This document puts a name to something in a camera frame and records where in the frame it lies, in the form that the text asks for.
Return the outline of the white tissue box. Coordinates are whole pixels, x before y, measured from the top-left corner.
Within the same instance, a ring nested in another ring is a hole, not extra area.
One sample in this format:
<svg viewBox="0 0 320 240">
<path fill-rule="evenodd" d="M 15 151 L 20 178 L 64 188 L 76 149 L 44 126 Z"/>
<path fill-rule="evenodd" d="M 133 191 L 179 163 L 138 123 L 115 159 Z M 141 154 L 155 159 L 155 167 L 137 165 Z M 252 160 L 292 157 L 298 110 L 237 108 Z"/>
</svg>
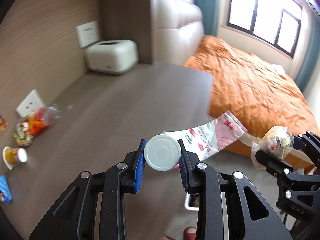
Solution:
<svg viewBox="0 0 320 240">
<path fill-rule="evenodd" d="M 119 75 L 138 63 L 138 49 L 130 40 L 101 41 L 85 50 L 91 71 Z"/>
</svg>

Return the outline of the yellow white paper cup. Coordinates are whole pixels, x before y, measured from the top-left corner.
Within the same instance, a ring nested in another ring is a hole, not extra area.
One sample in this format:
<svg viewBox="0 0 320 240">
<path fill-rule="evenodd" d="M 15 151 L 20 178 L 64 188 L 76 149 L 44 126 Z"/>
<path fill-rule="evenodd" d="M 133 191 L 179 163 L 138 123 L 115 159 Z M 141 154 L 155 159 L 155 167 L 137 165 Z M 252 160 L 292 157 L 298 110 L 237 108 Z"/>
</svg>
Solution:
<svg viewBox="0 0 320 240">
<path fill-rule="evenodd" d="M 9 170 L 12 170 L 17 165 L 26 163 L 28 160 L 28 155 L 24 148 L 5 147 L 2 155 L 3 161 Z"/>
</svg>

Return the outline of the pink white plastic bag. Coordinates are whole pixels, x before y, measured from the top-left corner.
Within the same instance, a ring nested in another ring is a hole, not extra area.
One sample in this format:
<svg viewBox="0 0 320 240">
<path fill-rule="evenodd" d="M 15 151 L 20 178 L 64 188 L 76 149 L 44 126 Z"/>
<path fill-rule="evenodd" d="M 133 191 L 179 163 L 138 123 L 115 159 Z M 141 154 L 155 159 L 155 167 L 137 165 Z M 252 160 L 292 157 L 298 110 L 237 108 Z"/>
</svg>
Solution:
<svg viewBox="0 0 320 240">
<path fill-rule="evenodd" d="M 164 134 L 175 140 L 181 139 L 187 151 L 196 153 L 200 160 L 204 160 L 234 143 L 247 132 L 247 128 L 235 115 L 226 111 L 204 125 Z"/>
</svg>

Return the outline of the green snack wrapper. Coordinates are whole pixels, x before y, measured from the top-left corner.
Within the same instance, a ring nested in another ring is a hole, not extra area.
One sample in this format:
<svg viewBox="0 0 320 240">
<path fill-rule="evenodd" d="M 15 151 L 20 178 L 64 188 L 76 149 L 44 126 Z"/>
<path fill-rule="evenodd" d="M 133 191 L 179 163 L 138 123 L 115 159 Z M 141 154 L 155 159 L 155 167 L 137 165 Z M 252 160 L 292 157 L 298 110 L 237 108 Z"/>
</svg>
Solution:
<svg viewBox="0 0 320 240">
<path fill-rule="evenodd" d="M 16 126 L 15 126 L 15 132 L 13 133 L 16 143 L 19 146 L 27 147 L 31 145 L 33 136 L 31 135 L 31 132 L 29 131 L 30 125 L 28 116 L 21 118 Z"/>
</svg>

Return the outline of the teal curtain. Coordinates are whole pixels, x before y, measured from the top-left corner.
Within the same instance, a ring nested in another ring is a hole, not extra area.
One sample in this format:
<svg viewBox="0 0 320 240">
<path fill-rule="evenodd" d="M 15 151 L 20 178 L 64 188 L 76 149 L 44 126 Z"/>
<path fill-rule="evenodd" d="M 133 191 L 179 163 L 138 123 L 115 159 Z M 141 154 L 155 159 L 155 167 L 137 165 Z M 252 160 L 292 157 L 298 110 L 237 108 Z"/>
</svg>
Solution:
<svg viewBox="0 0 320 240">
<path fill-rule="evenodd" d="M 204 34 L 217 36 L 219 26 L 219 0 L 194 0 L 202 12 Z"/>
</svg>

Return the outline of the red orange snack packet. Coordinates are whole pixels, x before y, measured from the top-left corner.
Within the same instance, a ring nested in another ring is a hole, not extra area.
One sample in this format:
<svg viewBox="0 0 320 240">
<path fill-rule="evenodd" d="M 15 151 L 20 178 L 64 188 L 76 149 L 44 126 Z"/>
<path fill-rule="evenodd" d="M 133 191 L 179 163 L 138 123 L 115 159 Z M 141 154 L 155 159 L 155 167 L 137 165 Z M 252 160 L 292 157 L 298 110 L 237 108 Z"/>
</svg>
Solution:
<svg viewBox="0 0 320 240">
<path fill-rule="evenodd" d="M 0 135 L 3 133 L 7 127 L 7 121 L 0 115 Z"/>
</svg>

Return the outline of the white wall power socket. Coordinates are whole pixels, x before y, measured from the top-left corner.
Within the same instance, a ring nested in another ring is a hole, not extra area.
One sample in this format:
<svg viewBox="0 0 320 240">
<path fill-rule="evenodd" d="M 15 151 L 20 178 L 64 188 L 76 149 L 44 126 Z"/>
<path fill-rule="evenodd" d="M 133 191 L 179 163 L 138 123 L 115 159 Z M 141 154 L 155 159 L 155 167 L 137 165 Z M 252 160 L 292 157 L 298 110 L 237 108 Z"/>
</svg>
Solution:
<svg viewBox="0 0 320 240">
<path fill-rule="evenodd" d="M 25 116 L 32 116 L 44 106 L 45 104 L 37 90 L 33 89 L 16 108 L 16 112 L 23 118 Z"/>
</svg>

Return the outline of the beige padded headboard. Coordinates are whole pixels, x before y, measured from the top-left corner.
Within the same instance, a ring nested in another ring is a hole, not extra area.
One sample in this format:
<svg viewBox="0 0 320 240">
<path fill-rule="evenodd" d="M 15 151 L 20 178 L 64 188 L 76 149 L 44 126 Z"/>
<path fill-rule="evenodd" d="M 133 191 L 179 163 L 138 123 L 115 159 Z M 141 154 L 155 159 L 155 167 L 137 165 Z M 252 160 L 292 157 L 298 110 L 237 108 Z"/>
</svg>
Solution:
<svg viewBox="0 0 320 240">
<path fill-rule="evenodd" d="M 150 0 L 155 62 L 183 65 L 204 36 L 202 12 L 194 0 Z"/>
</svg>

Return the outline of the orange bed cover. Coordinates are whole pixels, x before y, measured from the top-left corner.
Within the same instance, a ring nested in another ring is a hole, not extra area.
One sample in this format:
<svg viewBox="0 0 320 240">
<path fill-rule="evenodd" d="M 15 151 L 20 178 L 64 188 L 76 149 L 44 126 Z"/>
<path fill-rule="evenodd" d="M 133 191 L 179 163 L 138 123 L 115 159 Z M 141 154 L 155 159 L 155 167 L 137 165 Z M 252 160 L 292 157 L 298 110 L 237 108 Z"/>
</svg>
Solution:
<svg viewBox="0 0 320 240">
<path fill-rule="evenodd" d="M 208 35 L 183 65 L 213 76 L 209 115 L 217 118 L 231 111 L 253 139 L 273 126 L 287 127 L 294 135 L 319 134 L 302 92 L 274 64 Z"/>
</svg>

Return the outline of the white item on bed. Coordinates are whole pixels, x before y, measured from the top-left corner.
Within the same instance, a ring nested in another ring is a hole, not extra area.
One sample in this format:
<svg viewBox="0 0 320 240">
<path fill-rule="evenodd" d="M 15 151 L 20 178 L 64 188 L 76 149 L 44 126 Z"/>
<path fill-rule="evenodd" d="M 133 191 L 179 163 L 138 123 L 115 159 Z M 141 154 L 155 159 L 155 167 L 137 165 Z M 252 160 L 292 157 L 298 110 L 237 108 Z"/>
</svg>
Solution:
<svg viewBox="0 0 320 240">
<path fill-rule="evenodd" d="M 273 67 L 274 71 L 275 71 L 278 75 L 283 76 L 283 77 L 286 77 L 285 70 L 284 70 L 284 68 L 283 68 L 281 65 L 271 64 L 271 66 Z"/>
</svg>

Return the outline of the red-label clear plastic bottle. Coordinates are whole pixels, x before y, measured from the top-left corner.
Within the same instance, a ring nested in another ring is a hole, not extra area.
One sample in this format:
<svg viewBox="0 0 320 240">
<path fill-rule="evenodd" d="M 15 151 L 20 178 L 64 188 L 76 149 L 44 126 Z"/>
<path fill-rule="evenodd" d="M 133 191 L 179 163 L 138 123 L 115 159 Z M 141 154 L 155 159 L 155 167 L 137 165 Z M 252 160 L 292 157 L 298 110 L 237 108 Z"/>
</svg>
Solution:
<svg viewBox="0 0 320 240">
<path fill-rule="evenodd" d="M 58 119 L 60 119 L 60 111 L 56 105 L 44 106 L 27 118 L 28 132 L 34 137 L 48 126 L 55 124 Z"/>
</svg>

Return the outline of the blue snack packet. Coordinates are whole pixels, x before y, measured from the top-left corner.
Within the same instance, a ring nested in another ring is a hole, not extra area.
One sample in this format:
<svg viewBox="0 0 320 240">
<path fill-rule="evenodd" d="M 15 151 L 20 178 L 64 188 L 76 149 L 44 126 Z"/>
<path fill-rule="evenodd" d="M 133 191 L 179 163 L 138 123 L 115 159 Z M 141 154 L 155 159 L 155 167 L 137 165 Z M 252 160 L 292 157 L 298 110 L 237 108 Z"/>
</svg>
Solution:
<svg viewBox="0 0 320 240">
<path fill-rule="evenodd" d="M 5 175 L 0 175 L 0 200 L 7 205 L 12 202 L 10 188 Z"/>
</svg>

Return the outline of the white square trash bin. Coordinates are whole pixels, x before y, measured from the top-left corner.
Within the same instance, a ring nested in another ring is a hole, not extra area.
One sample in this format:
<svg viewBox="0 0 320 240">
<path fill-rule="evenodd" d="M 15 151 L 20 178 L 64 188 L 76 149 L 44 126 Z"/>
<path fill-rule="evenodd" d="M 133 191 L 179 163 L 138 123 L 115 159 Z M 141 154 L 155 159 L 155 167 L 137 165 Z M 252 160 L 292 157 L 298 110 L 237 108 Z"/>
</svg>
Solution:
<svg viewBox="0 0 320 240">
<path fill-rule="evenodd" d="M 184 201 L 184 207 L 185 209 L 189 211 L 199 211 L 199 202 L 200 202 L 200 194 L 186 194 L 185 195 L 185 201 Z"/>
</svg>

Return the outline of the white round cup lid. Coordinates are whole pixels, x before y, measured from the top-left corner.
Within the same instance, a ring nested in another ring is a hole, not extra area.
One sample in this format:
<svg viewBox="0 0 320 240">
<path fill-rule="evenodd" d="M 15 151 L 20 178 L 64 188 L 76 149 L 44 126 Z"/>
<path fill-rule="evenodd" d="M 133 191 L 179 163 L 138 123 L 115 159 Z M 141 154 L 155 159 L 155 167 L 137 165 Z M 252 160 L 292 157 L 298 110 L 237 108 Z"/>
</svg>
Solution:
<svg viewBox="0 0 320 240">
<path fill-rule="evenodd" d="M 181 147 L 177 140 L 160 134 L 152 137 L 144 147 L 146 163 L 156 171 L 173 169 L 181 157 Z"/>
</svg>

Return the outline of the clear plastic wrapper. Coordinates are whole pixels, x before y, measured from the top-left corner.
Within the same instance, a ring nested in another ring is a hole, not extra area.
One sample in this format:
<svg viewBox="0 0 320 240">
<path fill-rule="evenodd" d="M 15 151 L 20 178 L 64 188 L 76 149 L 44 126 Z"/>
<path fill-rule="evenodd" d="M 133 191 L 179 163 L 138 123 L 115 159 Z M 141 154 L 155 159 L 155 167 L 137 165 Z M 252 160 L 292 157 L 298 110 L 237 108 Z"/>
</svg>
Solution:
<svg viewBox="0 0 320 240">
<path fill-rule="evenodd" d="M 294 144 L 294 136 L 287 127 L 273 126 L 258 143 L 253 143 L 251 147 L 251 159 L 257 170 L 265 169 L 258 163 L 256 155 L 259 150 L 264 150 L 280 160 L 291 152 Z"/>
</svg>

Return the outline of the red right slipper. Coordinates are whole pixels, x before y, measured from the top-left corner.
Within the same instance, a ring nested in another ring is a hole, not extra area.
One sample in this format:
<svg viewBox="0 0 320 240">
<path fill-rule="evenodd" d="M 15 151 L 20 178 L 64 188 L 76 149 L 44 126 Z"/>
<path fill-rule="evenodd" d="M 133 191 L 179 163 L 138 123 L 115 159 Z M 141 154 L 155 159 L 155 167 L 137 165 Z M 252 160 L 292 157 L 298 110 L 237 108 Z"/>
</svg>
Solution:
<svg viewBox="0 0 320 240">
<path fill-rule="evenodd" d="M 187 227 L 183 231 L 183 240 L 195 240 L 196 239 L 196 228 Z"/>
</svg>

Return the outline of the dark framed window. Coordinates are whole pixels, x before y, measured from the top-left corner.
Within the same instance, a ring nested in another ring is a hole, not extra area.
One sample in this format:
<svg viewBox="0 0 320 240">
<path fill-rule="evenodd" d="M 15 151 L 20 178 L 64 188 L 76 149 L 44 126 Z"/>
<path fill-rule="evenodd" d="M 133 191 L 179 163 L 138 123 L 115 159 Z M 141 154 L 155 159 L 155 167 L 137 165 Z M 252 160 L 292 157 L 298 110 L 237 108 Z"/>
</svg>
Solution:
<svg viewBox="0 0 320 240">
<path fill-rule="evenodd" d="M 301 20 L 302 6 L 295 0 L 230 0 L 227 26 L 293 57 Z"/>
</svg>

